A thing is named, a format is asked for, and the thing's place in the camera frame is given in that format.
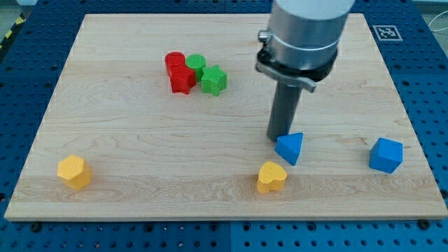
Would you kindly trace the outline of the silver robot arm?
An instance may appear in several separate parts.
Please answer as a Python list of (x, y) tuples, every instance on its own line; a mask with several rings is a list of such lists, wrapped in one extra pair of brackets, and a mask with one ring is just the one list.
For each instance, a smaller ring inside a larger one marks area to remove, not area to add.
[(274, 0), (255, 68), (309, 92), (331, 72), (354, 0)]

